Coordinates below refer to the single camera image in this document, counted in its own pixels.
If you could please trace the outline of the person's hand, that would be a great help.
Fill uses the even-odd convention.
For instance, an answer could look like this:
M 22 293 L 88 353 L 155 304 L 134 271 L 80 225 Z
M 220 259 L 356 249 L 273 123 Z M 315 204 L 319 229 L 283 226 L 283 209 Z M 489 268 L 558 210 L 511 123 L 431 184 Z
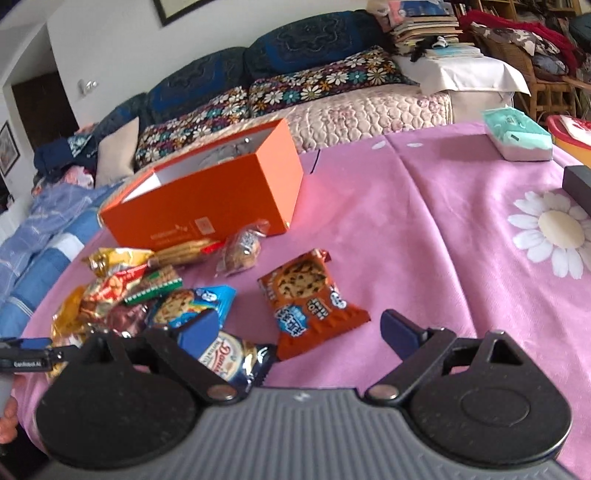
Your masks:
M 17 426 L 19 425 L 18 402 L 14 397 L 10 397 L 5 404 L 5 408 L 0 418 L 0 444 L 11 443 L 17 437 Z

